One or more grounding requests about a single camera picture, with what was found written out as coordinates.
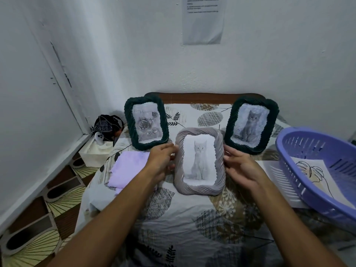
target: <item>black bag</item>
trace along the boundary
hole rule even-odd
[[[94,128],[92,128],[92,130],[93,134],[96,132],[101,132],[104,135],[104,139],[106,141],[113,141],[115,133],[118,132],[123,126],[123,121],[116,115],[100,115],[96,119]]]

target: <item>dark green picture frame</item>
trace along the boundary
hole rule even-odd
[[[159,141],[152,141],[149,143],[139,143],[139,136],[136,131],[135,118],[132,114],[132,108],[137,104],[143,104],[147,102],[153,102],[157,104],[163,136],[162,139]],[[145,151],[156,145],[160,145],[168,141],[169,130],[167,124],[166,111],[164,109],[164,104],[162,99],[154,95],[142,96],[138,98],[129,98],[125,103],[124,111],[125,111],[125,117],[127,121],[128,133],[130,134],[131,137],[132,146],[134,146],[137,150]]]
[[[231,140],[231,137],[234,133],[235,122],[238,119],[238,110],[245,103],[250,105],[264,106],[267,109],[269,109],[269,114],[267,115],[267,123],[261,133],[260,143],[254,148],[251,148],[250,146],[247,145],[234,143]],[[248,154],[259,154],[263,152],[267,147],[269,138],[271,137],[278,113],[279,113],[278,105],[276,102],[274,102],[271,99],[257,99],[257,98],[247,97],[247,96],[237,99],[233,104],[233,107],[231,108],[230,118],[226,126],[226,133],[224,137],[225,143],[232,148],[235,148],[237,150],[240,150],[241,152],[248,153]]]

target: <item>person's left hand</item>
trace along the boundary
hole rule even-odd
[[[163,181],[167,172],[174,169],[175,165],[168,165],[174,160],[173,153],[178,152],[178,146],[173,143],[165,143],[154,146],[149,153],[149,159],[144,167],[152,176],[155,184]]]

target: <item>floor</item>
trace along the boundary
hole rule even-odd
[[[70,240],[83,192],[98,170],[86,167],[78,154],[71,166],[67,165],[4,233],[0,267],[44,267]]]

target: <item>basket rim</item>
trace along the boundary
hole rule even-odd
[[[345,216],[347,216],[350,219],[356,221],[356,210],[355,209],[353,209],[353,208],[351,208],[349,206],[346,206],[345,204],[343,204],[341,202],[338,202],[337,200],[335,200],[332,197],[328,196],[324,191],[322,191],[321,189],[319,189],[315,185],[313,185],[312,182],[309,181],[307,179],[307,177],[305,177],[302,174],[301,170],[297,167],[295,162],[287,154],[287,151],[283,147],[283,139],[284,139],[284,137],[287,136],[288,134],[292,133],[292,132],[299,132],[299,131],[311,132],[311,133],[315,133],[315,134],[322,134],[324,136],[327,136],[327,137],[333,138],[335,140],[338,140],[342,144],[348,144],[348,145],[352,146],[353,148],[356,148],[356,147],[354,145],[352,145],[351,143],[345,142],[345,141],[343,141],[341,139],[338,139],[336,137],[330,136],[328,134],[324,134],[324,133],[312,130],[312,129],[308,128],[308,127],[288,127],[288,128],[285,128],[279,133],[279,135],[278,135],[278,137],[276,139],[276,148],[277,148],[278,153],[283,157],[284,161],[291,168],[291,170],[296,175],[296,177],[300,180],[300,182],[304,185],[305,189],[308,189],[309,192],[313,193],[314,195],[317,195],[323,201],[329,203],[334,209],[340,211]]]

